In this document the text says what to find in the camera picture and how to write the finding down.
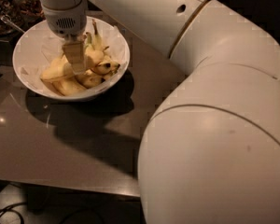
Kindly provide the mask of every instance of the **bowl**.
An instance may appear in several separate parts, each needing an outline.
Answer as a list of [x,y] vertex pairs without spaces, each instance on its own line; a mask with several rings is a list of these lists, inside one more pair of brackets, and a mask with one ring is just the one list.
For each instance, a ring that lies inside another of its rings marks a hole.
[[88,101],[113,87],[128,68],[129,45],[116,26],[93,17],[87,17],[85,32],[93,33],[92,19],[96,20],[100,35],[105,44],[110,47],[108,49],[110,56],[120,63],[120,68],[115,75],[100,85],[75,95],[60,95],[50,83],[40,79],[40,74],[55,57],[60,55],[63,39],[50,30],[46,21],[42,21],[25,32],[14,48],[12,62],[21,83],[37,94],[66,102]]

